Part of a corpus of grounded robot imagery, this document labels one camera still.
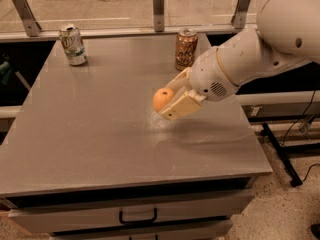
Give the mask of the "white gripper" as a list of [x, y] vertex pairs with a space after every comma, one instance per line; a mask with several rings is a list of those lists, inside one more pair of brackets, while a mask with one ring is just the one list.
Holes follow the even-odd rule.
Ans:
[[175, 100], [159, 112], [160, 116], [176, 120], [200, 110], [206, 99], [217, 102], [238, 91], [239, 86], [227, 73], [218, 51], [218, 47], [207, 50], [191, 68], [185, 68], [165, 86], [163, 94]]

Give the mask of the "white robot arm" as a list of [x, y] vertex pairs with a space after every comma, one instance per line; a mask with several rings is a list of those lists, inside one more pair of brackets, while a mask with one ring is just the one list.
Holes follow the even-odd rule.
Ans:
[[320, 0], [263, 0], [256, 26], [202, 53], [153, 97], [168, 120], [221, 101], [255, 79], [320, 63]]

